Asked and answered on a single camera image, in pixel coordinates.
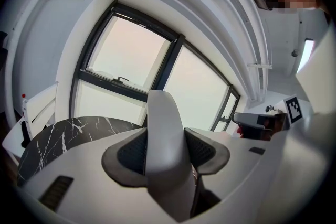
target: window latch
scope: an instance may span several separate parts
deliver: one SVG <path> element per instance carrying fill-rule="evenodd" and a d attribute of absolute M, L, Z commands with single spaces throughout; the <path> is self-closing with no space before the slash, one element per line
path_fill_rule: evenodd
<path fill-rule="evenodd" d="M 113 79 L 113 81 L 117 82 L 117 83 L 120 83 L 120 84 L 123 84 L 123 82 L 120 79 L 124 79 L 124 80 L 129 81 L 127 78 L 124 78 L 124 77 L 118 77 L 117 79 Z"/>

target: chair backrest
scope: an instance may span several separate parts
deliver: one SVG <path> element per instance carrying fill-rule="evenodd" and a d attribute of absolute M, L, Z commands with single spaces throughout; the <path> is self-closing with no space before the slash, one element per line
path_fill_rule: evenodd
<path fill-rule="evenodd" d="M 24 100 L 22 109 L 30 139 L 33 139 L 52 116 L 55 115 L 55 99 L 57 82 L 35 95 L 29 100 Z"/>

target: white chair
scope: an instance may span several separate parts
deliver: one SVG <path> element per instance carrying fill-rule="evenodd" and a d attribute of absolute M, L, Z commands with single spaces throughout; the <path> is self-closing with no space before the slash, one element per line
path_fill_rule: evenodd
<path fill-rule="evenodd" d="M 49 126 L 57 122 L 55 118 L 57 84 L 56 82 L 29 100 L 23 100 L 22 111 L 24 116 L 15 124 L 2 142 L 3 148 L 7 150 L 16 165 L 18 165 L 18 161 L 15 156 L 21 157 L 25 150 L 21 146 L 24 140 L 21 124 L 26 122 L 31 140 L 43 130 L 45 125 Z"/>

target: wall light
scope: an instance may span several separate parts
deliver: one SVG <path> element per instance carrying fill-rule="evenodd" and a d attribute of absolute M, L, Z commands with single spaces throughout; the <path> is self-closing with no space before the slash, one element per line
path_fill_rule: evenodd
<path fill-rule="evenodd" d="M 305 43 L 305 48 L 303 49 L 303 54 L 302 54 L 300 65 L 299 65 L 297 72 L 299 72 L 301 68 L 304 67 L 305 64 L 308 62 L 311 52 L 313 51 L 313 47 L 314 47 L 314 40 L 312 39 L 306 39 L 304 43 Z"/>

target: black marble tabletop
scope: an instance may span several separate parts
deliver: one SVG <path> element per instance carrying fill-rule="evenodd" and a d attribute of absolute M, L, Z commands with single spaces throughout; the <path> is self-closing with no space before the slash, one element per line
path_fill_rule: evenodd
<path fill-rule="evenodd" d="M 57 122 L 36 135 L 26 147 L 18 167 L 17 185 L 22 186 L 72 147 L 138 128 L 141 127 L 127 121 L 93 116 Z"/>

